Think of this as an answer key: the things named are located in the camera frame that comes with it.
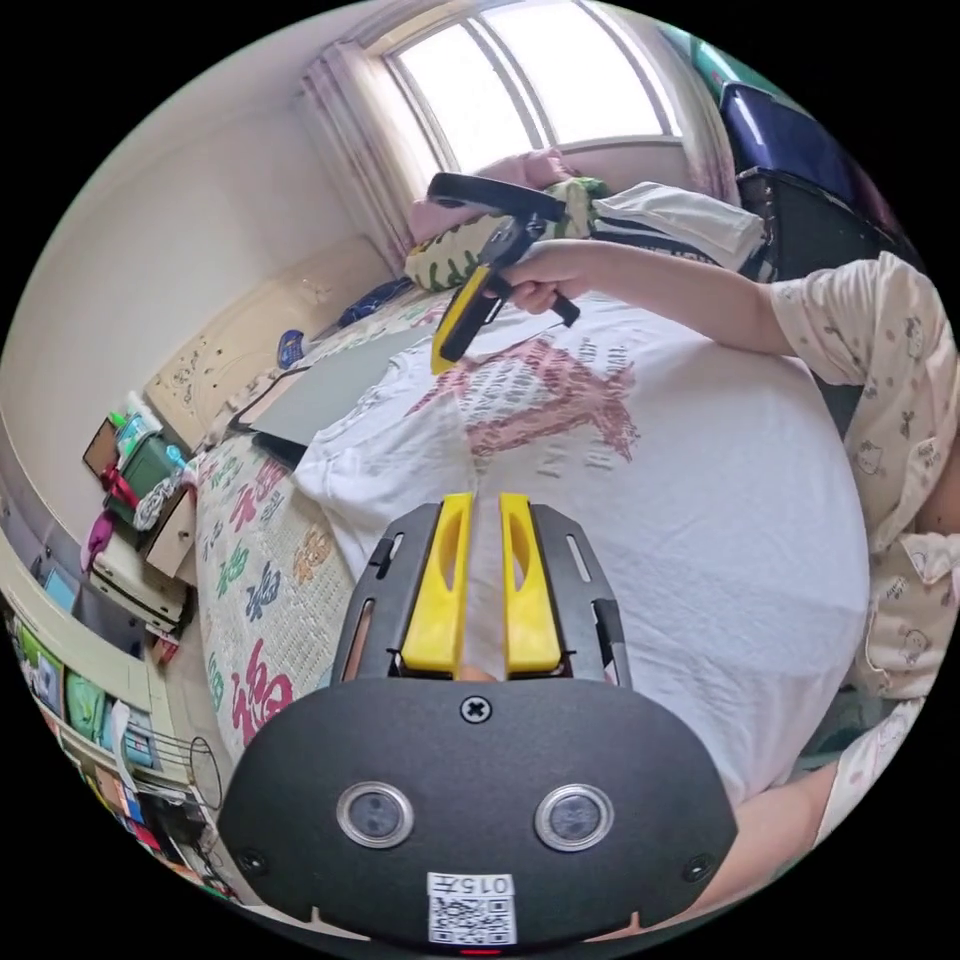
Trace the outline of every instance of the printed bedspread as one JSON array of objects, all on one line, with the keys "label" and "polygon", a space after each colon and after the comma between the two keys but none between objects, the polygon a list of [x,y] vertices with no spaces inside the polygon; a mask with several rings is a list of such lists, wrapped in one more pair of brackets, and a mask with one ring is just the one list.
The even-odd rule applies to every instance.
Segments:
[{"label": "printed bedspread", "polygon": [[[401,297],[322,341],[302,365],[412,326],[429,336],[449,299]],[[229,408],[251,402],[277,372]],[[273,714],[328,681],[353,581],[323,510],[249,437],[222,440],[217,429],[199,469],[197,588],[210,693],[236,760]]]}]

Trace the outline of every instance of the sleeve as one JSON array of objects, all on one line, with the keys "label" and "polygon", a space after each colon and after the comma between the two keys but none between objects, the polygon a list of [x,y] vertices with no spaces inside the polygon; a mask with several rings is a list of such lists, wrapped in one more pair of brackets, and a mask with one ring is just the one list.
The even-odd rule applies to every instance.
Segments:
[{"label": "sleeve", "polygon": [[843,751],[817,832],[817,845],[846,820],[877,782],[900,749],[925,702],[924,698],[901,701],[885,720]]},{"label": "sleeve", "polygon": [[[931,281],[889,253],[770,284],[770,296],[796,355],[835,385],[865,385],[878,365],[899,379],[949,329]],[[901,342],[905,350],[891,349]],[[886,369],[897,357],[903,371]]]}]

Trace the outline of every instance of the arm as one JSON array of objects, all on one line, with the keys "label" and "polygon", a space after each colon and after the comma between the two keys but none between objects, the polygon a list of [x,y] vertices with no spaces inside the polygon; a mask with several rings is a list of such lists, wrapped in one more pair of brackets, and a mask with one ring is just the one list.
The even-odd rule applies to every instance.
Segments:
[{"label": "arm", "polygon": [[804,856],[817,840],[837,774],[837,762],[783,787],[752,797],[736,811],[739,833],[726,860],[697,902],[657,927],[630,926],[598,940],[615,940],[674,926],[719,910],[765,887],[784,865]]},{"label": "arm", "polygon": [[866,382],[877,338],[897,350],[894,380],[932,355],[949,325],[930,280],[897,257],[856,260],[799,280],[759,284],[720,267],[600,240],[548,240],[503,271],[512,299],[543,313],[557,293],[595,290],[738,350],[799,357],[831,384]]},{"label": "arm", "polygon": [[793,356],[768,288],[721,267],[604,240],[548,240],[503,271],[513,300],[530,313],[555,295],[595,290],[683,324],[726,347]]},{"label": "arm", "polygon": [[591,241],[592,289],[667,317],[719,343],[754,353],[795,356],[770,302],[769,288],[681,257]]}]

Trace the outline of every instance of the pink curtain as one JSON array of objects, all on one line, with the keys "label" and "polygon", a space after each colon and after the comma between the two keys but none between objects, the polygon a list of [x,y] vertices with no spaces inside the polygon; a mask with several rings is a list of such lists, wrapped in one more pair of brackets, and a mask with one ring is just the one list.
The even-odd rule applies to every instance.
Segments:
[{"label": "pink curtain", "polygon": [[411,205],[439,169],[409,105],[383,61],[354,41],[324,50],[301,86],[340,197],[399,274],[413,246]]},{"label": "pink curtain", "polygon": [[680,127],[694,187],[717,200],[741,206],[730,138],[706,84],[653,20],[631,10],[603,6],[636,37],[657,73]]}]

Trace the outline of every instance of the green patterned pillow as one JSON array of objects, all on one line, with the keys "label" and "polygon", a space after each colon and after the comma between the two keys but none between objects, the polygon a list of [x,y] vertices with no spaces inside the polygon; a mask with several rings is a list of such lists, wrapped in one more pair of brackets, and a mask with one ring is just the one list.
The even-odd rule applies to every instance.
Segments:
[{"label": "green patterned pillow", "polygon": [[[560,223],[547,224],[544,239],[589,237],[594,216],[591,201],[610,194],[603,181],[592,177],[573,177],[545,192],[563,200],[567,211]],[[485,213],[451,227],[439,237],[414,247],[407,256],[404,272],[431,293],[459,287],[476,265],[483,245],[506,219]]]}]

